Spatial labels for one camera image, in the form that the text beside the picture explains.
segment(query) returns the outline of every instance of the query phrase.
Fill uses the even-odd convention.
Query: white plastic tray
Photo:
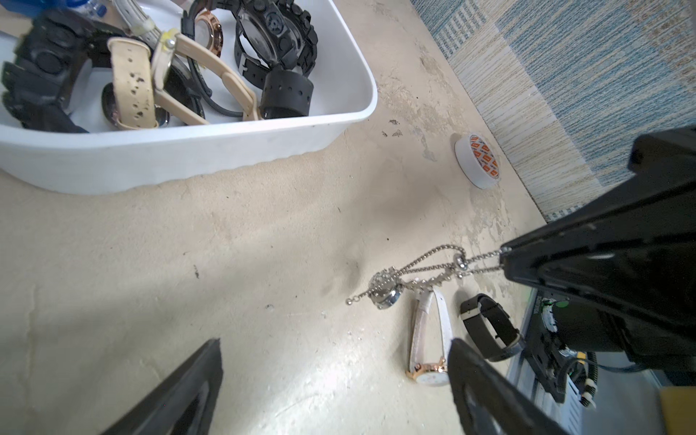
[[[319,37],[317,64],[309,77],[315,89],[308,117],[239,122],[206,105],[211,125],[177,126],[180,121],[173,118],[170,126],[162,129],[114,131],[102,115],[100,102],[111,72],[100,69],[90,76],[88,98],[71,116],[93,133],[22,129],[0,104],[0,168],[44,189],[95,195],[325,148],[348,125],[374,111],[377,85],[333,2],[297,3],[312,14]],[[160,29],[179,26],[181,10],[169,0],[147,0],[141,5]],[[234,65],[234,17],[226,10],[214,12],[226,37],[222,59]],[[0,60],[12,61],[14,46],[13,37],[0,33]],[[220,105],[239,107],[219,79],[208,71],[204,75]]]

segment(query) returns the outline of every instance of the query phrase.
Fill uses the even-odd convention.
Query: white tape roll
[[[491,148],[478,134],[468,134],[454,145],[459,166],[478,188],[488,189],[498,183],[500,169]]]

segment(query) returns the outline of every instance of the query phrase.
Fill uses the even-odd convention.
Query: plastic bottle
[[[44,9],[69,8],[87,18],[100,18],[106,14],[106,6],[100,0],[0,0],[10,12],[34,18]]]

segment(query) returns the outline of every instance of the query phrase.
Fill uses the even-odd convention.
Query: white watch
[[[150,48],[155,48],[161,31],[148,14],[143,11],[136,0],[113,0],[118,14],[128,26],[131,34],[145,41]]]
[[[425,341],[425,322],[427,320],[432,300],[437,302],[440,317],[440,332],[442,335],[442,357],[437,363],[419,363],[422,359],[423,343]],[[452,324],[447,312],[445,297],[438,290],[425,291],[418,295],[418,306],[414,315],[413,339],[411,340],[411,356],[409,358],[409,370],[406,372],[410,378],[418,383],[429,386],[443,386],[450,382],[447,373],[447,358],[452,346]]]

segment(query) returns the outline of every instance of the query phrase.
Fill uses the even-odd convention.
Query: chain link
[[[418,263],[427,259],[431,255],[433,255],[439,251],[444,251],[445,249],[453,249],[455,251],[459,251],[461,253],[461,257],[455,258],[457,260],[457,262],[442,263],[442,264],[435,264],[433,266],[413,268],[413,266],[416,266]],[[502,266],[500,264],[497,266],[492,266],[492,267],[480,267],[479,269],[469,269],[469,266],[471,264],[479,262],[481,260],[485,260],[485,259],[493,258],[493,257],[499,257],[501,254],[506,253],[508,251],[510,251],[510,248],[504,247],[504,248],[496,249],[495,251],[475,255],[472,258],[466,259],[466,252],[465,252],[464,248],[462,248],[461,246],[457,246],[457,245],[444,244],[444,245],[437,246],[436,248],[433,248],[430,251],[427,251],[425,254],[421,255],[420,257],[416,258],[414,261],[408,263],[406,266],[404,266],[401,269],[399,269],[398,271],[396,271],[392,276],[394,278],[399,278],[399,277],[406,275],[406,274],[416,274],[416,273],[420,273],[420,272],[444,269],[444,272],[442,272],[438,276],[434,276],[432,278],[428,278],[425,280],[415,278],[413,280],[404,281],[401,283],[405,288],[413,290],[414,292],[423,291],[423,290],[430,290],[433,287],[441,285],[444,281],[452,279],[452,275],[455,275],[455,274],[457,275],[458,278],[463,278],[464,276],[469,276],[469,275],[474,275],[474,274],[485,274],[488,272],[500,270],[500,269],[502,269]],[[364,292],[358,294],[357,296],[353,296],[353,297],[346,299],[346,304],[352,305],[353,302],[358,302],[363,297],[370,296],[371,293],[373,293],[377,290],[381,290],[381,286],[382,285],[379,285],[377,287],[370,287],[367,289],[367,291],[364,291]]]

